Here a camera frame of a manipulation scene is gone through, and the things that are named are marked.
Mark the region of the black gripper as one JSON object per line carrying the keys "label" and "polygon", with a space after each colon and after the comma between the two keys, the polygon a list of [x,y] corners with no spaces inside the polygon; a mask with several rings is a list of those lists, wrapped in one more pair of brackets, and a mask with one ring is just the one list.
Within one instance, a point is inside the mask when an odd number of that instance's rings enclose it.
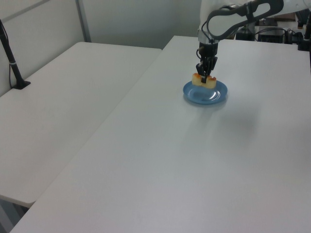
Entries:
{"label": "black gripper", "polygon": [[206,83],[207,74],[210,74],[215,68],[218,57],[218,43],[204,44],[199,43],[199,48],[196,51],[196,55],[199,59],[202,59],[200,63],[196,65],[197,73],[201,76],[201,82]]}

